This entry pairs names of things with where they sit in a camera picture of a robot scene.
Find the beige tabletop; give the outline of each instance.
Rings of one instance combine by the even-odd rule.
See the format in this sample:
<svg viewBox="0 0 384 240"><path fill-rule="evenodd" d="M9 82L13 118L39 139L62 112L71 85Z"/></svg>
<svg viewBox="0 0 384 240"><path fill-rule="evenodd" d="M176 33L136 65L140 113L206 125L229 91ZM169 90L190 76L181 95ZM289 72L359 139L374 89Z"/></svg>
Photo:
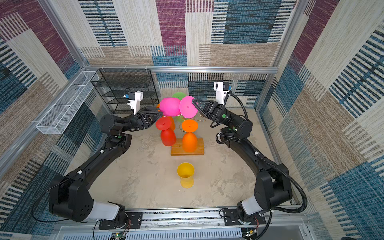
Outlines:
<svg viewBox="0 0 384 240"><path fill-rule="evenodd" d="M230 110L242 114L241 108ZM255 111L247 112L253 122L249 140L272 159ZM176 137L182 138L184 133L175 123ZM131 133L131 147L95 180L89 190L92 198L126 208L147 209L235 206L250 197L255 186L254 174L237 153L216 143L215 135L221 127L211 128L210 124L210 120L199 122L194 132L204 139L202 156L171 156L170 147L161 143L160 131L155 126ZM183 162L195 167L194 186L189 189L181 187L176 173Z"/></svg>

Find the white wire basket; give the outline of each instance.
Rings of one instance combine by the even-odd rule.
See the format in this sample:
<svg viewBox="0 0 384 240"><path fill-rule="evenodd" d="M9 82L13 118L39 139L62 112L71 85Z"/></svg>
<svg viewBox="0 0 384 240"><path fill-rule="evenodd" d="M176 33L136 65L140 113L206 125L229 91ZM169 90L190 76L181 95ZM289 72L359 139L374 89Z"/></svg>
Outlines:
<svg viewBox="0 0 384 240"><path fill-rule="evenodd" d="M95 71L81 72L43 116L36 128L43 134L63 134L91 92L93 88L91 79L98 80L99 76L95 73Z"/></svg>

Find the wooden board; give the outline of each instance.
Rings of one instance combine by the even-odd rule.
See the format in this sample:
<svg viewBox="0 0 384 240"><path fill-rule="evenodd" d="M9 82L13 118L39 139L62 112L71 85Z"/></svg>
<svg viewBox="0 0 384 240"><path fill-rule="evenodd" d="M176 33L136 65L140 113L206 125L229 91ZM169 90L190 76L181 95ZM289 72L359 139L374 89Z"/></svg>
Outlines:
<svg viewBox="0 0 384 240"><path fill-rule="evenodd" d="M197 149L194 152L185 152L183 149L183 139L176 139L176 143L170 149L171 156L181 155L204 155L204 141L202 138L197 139Z"/></svg>

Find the yellow cup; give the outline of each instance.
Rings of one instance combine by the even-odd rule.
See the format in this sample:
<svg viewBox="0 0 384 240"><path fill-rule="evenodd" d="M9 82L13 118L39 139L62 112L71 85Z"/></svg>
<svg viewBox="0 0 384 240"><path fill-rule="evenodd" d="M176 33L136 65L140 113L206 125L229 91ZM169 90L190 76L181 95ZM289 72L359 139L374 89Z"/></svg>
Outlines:
<svg viewBox="0 0 384 240"><path fill-rule="evenodd" d="M189 162L183 162L177 167L177 174L180 177L180 184L183 188L190 188L193 186L193 174L195 168Z"/></svg>

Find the black mesh shelf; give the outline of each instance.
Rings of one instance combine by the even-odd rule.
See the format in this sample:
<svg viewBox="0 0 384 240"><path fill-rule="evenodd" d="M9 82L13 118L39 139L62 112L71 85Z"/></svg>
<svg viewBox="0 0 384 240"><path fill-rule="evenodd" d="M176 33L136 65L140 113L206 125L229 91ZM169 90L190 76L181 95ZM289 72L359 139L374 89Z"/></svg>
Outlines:
<svg viewBox="0 0 384 240"><path fill-rule="evenodd" d="M113 114L132 114L124 93L141 91L140 108L159 103L150 70L145 69L99 69L97 81L91 81Z"/></svg>

